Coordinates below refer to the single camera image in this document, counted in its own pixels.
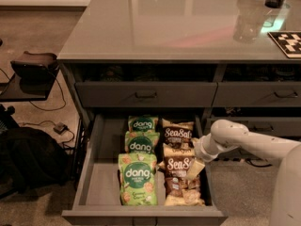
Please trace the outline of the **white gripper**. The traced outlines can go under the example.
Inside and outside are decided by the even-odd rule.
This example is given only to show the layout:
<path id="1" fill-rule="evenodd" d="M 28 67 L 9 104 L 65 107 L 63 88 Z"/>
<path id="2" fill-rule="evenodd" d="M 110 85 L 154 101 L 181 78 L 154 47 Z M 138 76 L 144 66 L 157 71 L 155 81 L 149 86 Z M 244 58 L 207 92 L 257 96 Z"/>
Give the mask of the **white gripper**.
<path id="1" fill-rule="evenodd" d="M 221 153 L 227 153 L 236 149 L 236 146 L 230 143 L 226 138 L 217 137 L 212 133 L 200 138 L 194 137 L 193 146 L 197 159 L 193 160 L 191 167 L 187 171 L 187 180 L 193 180 L 200 174 L 205 168 L 204 162 L 211 162 Z"/>

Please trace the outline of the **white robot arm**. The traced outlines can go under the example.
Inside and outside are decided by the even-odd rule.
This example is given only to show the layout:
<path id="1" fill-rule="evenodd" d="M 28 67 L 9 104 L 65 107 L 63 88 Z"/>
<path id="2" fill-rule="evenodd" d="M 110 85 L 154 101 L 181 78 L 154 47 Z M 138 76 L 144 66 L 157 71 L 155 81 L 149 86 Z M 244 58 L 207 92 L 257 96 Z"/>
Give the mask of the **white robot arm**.
<path id="1" fill-rule="evenodd" d="M 221 153 L 242 148 L 278 166 L 269 226 L 301 226 L 301 142 L 250 132 L 234 121 L 215 121 L 210 133 L 193 138 L 195 155 L 211 162 Z"/>

